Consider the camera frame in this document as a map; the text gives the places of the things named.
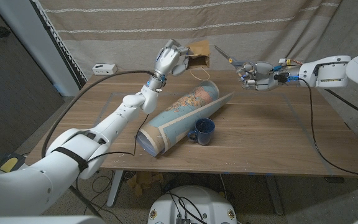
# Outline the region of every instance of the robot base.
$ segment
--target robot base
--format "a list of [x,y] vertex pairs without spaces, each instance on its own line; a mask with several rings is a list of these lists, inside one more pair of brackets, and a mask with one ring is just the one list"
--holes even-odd
[[[177,187],[171,190],[170,193],[179,197],[186,197],[193,202],[206,223],[237,223],[236,214],[230,202],[211,189],[197,185],[187,185]],[[189,214],[186,217],[190,220],[185,219],[185,210],[180,206],[178,198],[174,195],[171,197],[169,193],[164,194],[154,202],[150,209],[148,224],[200,223]],[[178,205],[180,215],[172,198]],[[183,199],[183,203],[189,212],[201,219],[196,208],[189,201]]]

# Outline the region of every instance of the small white box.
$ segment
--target small white box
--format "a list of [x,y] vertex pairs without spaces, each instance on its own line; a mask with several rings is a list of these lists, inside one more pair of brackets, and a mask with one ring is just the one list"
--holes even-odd
[[117,66],[116,64],[96,64],[92,71],[95,75],[111,75],[117,71]]

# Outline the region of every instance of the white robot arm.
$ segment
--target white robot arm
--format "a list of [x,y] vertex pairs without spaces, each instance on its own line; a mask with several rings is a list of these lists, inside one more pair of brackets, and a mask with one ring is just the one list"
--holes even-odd
[[273,67],[267,62],[238,61],[219,47],[215,48],[236,68],[239,81],[246,89],[268,91],[281,85],[306,86],[298,81],[299,78],[316,88],[346,87],[349,79],[358,84],[358,56],[354,59],[345,55],[332,56],[298,65],[289,65],[288,61],[287,65]]
[[38,215],[50,207],[77,177],[90,178],[100,167],[110,145],[128,122],[142,110],[156,108],[158,93],[166,76],[183,73],[187,64],[177,65],[189,51],[170,40],[157,56],[155,73],[141,91],[125,96],[117,110],[91,129],[70,129],[54,140],[46,156],[26,169],[0,174],[0,216]]

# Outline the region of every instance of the striped curtain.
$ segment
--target striped curtain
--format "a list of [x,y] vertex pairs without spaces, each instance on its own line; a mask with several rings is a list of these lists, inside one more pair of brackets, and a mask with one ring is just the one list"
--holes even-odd
[[153,69],[168,39],[208,39],[210,69],[232,70],[214,48],[236,59],[277,64],[305,60],[341,0],[40,0],[87,77],[96,63]]

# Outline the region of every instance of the table surface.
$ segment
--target table surface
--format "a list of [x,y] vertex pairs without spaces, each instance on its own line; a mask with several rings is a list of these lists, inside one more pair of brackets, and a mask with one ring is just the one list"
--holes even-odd
[[[195,75],[205,76],[202,71]],[[225,174],[274,174],[354,176],[330,166],[318,155],[311,138],[310,102],[307,88],[282,86],[272,91],[243,90],[234,71],[210,71],[224,96],[233,99],[210,118],[216,129],[209,146],[182,139],[165,154],[152,157],[140,145],[135,156],[108,155],[101,168],[167,172],[210,172]],[[86,86],[100,79],[92,76]],[[57,126],[49,144],[70,128],[91,128],[112,113],[124,96],[142,88],[147,75],[110,78],[78,100]],[[157,109],[148,120],[189,93],[199,80],[188,71],[169,77]],[[321,153],[335,165],[358,172],[358,138],[316,89],[313,92],[314,130]],[[141,113],[129,123],[111,146],[111,151],[134,152],[134,136],[145,119]],[[41,158],[45,136],[26,159],[31,165]]]

